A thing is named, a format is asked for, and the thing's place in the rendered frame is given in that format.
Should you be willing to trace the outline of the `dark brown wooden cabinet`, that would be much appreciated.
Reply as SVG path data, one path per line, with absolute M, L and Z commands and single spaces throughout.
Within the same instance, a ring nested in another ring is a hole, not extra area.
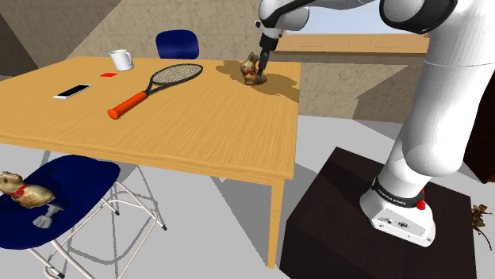
M 464 163 L 480 182 L 495 182 L 495 72 L 478 106 Z

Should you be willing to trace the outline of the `golden bunny figure red ribbon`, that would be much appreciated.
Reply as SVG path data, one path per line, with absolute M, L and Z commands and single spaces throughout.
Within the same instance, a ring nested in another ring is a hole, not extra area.
M 265 75 L 257 74 L 257 65 L 259 62 L 259 56 L 254 52 L 251 52 L 246 60 L 240 64 L 240 71 L 244 77 L 244 83 L 246 85 L 261 85 L 267 81 Z
M 41 185 L 27 184 L 19 174 L 3 171 L 0 174 L 0 192 L 11 197 L 25 208 L 44 206 L 53 201 L 56 196 Z

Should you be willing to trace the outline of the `dark brown robot stand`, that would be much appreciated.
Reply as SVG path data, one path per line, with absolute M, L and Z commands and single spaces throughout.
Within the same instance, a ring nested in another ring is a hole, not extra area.
M 280 270 L 290 279 L 477 279 L 470 198 L 429 182 L 429 247 L 374 229 L 359 206 L 382 164 L 341 148 L 286 221 Z

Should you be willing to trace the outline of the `brown dried plant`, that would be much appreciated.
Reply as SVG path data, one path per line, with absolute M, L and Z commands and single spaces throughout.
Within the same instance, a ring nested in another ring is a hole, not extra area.
M 487 212 L 488 207 L 484 204 L 480 205 L 473 205 L 471 212 L 472 212 L 472 228 L 479 234 L 482 235 L 486 242 L 489 245 L 489 249 L 492 250 L 492 245 L 491 242 L 489 241 L 488 237 L 486 234 L 481 230 L 482 227 L 485 226 L 483 216 L 484 215 L 491 215 L 491 212 Z

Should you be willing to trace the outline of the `small grey metal tool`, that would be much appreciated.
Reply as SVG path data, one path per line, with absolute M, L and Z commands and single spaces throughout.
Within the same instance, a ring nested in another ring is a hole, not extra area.
M 39 228 L 47 229 L 50 228 L 52 224 L 52 217 L 60 211 L 63 211 L 63 208 L 57 204 L 47 204 L 48 211 L 42 215 L 38 216 L 34 221 L 33 225 Z

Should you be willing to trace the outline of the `long wooden ledge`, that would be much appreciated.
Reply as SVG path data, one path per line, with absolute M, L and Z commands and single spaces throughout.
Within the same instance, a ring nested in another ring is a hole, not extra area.
M 302 34 L 283 36 L 277 52 L 425 54 L 428 35 Z

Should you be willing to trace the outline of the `white mug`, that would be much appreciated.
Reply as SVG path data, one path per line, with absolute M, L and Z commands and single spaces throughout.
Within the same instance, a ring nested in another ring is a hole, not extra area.
M 112 50 L 109 55 L 117 71 L 129 71 L 134 68 L 132 56 L 128 50 Z

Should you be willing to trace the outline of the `blue chair with white legs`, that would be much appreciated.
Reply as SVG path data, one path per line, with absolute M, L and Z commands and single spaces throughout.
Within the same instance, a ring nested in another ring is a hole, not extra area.
M 113 206 L 119 199 L 106 199 L 105 195 L 114 185 L 120 186 L 136 202 L 127 205 L 144 210 L 154 225 L 166 229 L 157 211 L 146 207 L 125 185 L 118 181 L 121 169 L 115 162 L 102 161 L 81 155 L 65 155 L 31 173 L 27 184 L 41 185 L 50 189 L 56 198 L 49 204 L 57 204 L 63 211 L 52 217 L 50 228 L 33 225 L 33 221 L 48 211 L 47 204 L 35 208 L 25 208 L 10 196 L 0 192 L 0 248 L 7 250 L 27 250 L 44 264 L 47 279 L 64 279 L 64 274 L 51 264 L 52 256 L 60 253 L 87 279 L 95 279 L 69 253 L 57 239 L 73 229 L 67 239 L 71 239 L 93 216 L 104 207 L 115 215 Z
M 190 30 L 176 29 L 159 33 L 155 38 L 161 59 L 196 59 L 199 57 L 197 36 Z

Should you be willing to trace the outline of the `white-edged black smartphone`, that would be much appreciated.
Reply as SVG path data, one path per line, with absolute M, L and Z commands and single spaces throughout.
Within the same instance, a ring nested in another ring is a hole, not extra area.
M 65 100 L 65 99 L 73 97 L 74 95 L 79 94 L 82 91 L 87 90 L 91 87 L 92 87 L 91 84 L 78 84 L 77 86 L 73 86 L 70 89 L 65 90 L 64 92 L 55 95 L 54 98 Z

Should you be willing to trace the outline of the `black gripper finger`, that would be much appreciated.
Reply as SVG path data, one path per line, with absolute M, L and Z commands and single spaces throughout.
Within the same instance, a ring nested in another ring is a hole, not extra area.
M 259 65 L 258 65 L 258 71 L 257 75 L 261 76 L 266 69 L 267 63 L 270 58 L 270 53 L 269 52 L 261 52 L 259 56 Z

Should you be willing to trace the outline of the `light wooden table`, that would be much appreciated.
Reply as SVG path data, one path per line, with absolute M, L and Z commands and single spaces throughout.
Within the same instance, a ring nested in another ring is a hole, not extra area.
M 301 64 L 271 62 L 266 84 L 246 86 L 236 61 L 205 60 L 198 77 L 109 118 L 169 65 L 137 58 L 116 72 L 108 57 L 80 56 L 1 81 L 0 143 L 268 185 L 273 267 L 284 183 L 294 176 Z M 92 87 L 54 98 L 78 84 Z

